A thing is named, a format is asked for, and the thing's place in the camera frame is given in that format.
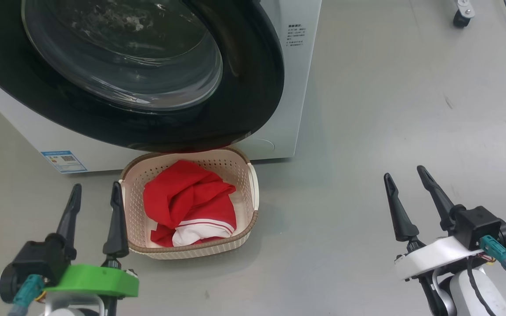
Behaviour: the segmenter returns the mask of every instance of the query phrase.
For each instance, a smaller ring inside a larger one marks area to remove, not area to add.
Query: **qr code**
[[[65,162],[74,162],[76,159],[73,156],[61,156]]]

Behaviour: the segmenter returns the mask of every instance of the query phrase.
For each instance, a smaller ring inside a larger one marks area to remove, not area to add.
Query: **teal connector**
[[[14,296],[13,307],[8,316],[25,316],[29,310],[30,303],[40,296],[43,290],[44,280],[42,280],[42,276],[31,274],[26,278],[16,296]]]
[[[483,236],[480,239],[480,248],[482,248],[488,256],[494,257],[501,266],[506,270],[506,248],[502,246],[492,236]]]

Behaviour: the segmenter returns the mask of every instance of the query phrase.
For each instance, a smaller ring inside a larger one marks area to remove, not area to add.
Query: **glass door window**
[[[215,40],[178,0],[22,0],[22,22],[50,66],[125,110],[190,107],[221,80]]]

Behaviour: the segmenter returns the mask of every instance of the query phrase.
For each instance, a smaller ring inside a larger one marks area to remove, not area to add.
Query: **green mount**
[[[58,286],[45,288],[45,290],[136,298],[139,283],[136,276],[122,270],[78,264],[68,267]]]

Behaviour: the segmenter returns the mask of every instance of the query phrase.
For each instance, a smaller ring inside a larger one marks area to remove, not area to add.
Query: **basket rim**
[[[235,152],[236,154],[241,156],[241,158],[243,158],[243,160],[245,161],[246,164],[251,164],[251,161],[247,158],[247,156],[245,156],[245,154],[243,152],[241,152],[240,150],[238,150],[236,148],[224,147],[224,148],[219,148],[217,150],[227,150],[227,151]],[[128,174],[128,172],[130,172],[130,170],[134,166],[136,166],[136,164],[139,164],[140,162],[143,162],[144,160],[148,160],[148,159],[156,158],[156,157],[160,157],[160,156],[167,156],[167,155],[168,154],[157,153],[157,152],[143,154],[142,156],[139,156],[138,158],[135,158],[134,160],[132,160],[126,166],[126,168],[124,168],[124,170],[122,170],[122,173],[120,174],[120,178],[122,180],[126,180],[126,175]],[[228,244],[230,242],[235,242],[236,240],[240,240],[241,238],[244,238],[247,234],[249,234],[249,232],[251,232],[251,230],[253,229],[253,226],[255,226],[258,216],[259,216],[259,212],[257,210],[253,211],[253,216],[251,217],[251,221],[249,222],[249,225],[245,228],[245,230],[243,230],[243,232],[240,232],[239,234],[237,234],[235,236],[231,236],[230,238],[224,238],[221,240],[206,242],[204,244],[190,244],[189,246],[168,247],[168,248],[140,247],[140,246],[136,246],[135,244],[132,243],[132,241],[129,240],[128,247],[130,249],[132,249],[133,251],[140,252],[142,254],[161,254],[161,253],[165,253],[165,252],[181,252],[181,251],[199,250],[199,249],[204,249],[204,248],[220,246],[221,244]]]
[[[206,242],[204,244],[189,244],[188,246],[180,246],[180,247],[166,247],[166,248],[145,248],[136,246],[130,240],[128,241],[128,246],[135,252],[140,252],[142,254],[162,254],[165,252],[181,252],[181,251],[189,251],[189,250],[199,250],[204,248],[210,248],[215,246],[220,246],[221,244],[228,244],[230,242],[235,242],[236,240],[240,240],[244,238],[251,230],[255,223],[257,222],[258,211],[253,212],[253,217],[251,217],[251,222],[243,232],[235,236],[231,236],[230,238],[224,238],[220,240],[215,240],[211,242]]]
[[[247,156],[245,156],[245,154],[243,152],[241,152],[241,150],[237,149],[237,148],[233,148],[233,147],[224,147],[224,148],[219,148],[219,149],[214,149],[214,150],[227,150],[227,151],[232,151],[232,152],[235,152],[236,154],[238,154],[239,156],[241,156],[241,158],[243,158],[243,160],[245,161],[246,164],[251,164],[251,161],[249,160],[249,158],[247,158]],[[172,153],[161,153],[161,152],[150,152],[149,154],[143,154],[142,156],[139,156],[137,158],[135,158],[134,160],[132,160],[121,172],[120,174],[120,178],[122,180],[126,180],[126,175],[128,174],[128,172],[130,172],[130,170],[132,170],[132,168],[134,166],[136,166],[136,164],[139,164],[140,162],[143,162],[144,160],[148,160],[148,159],[151,159],[151,158],[156,158],[156,157],[161,157],[161,156],[167,156],[168,154],[191,154],[191,153],[180,153],[180,152],[172,152]]]

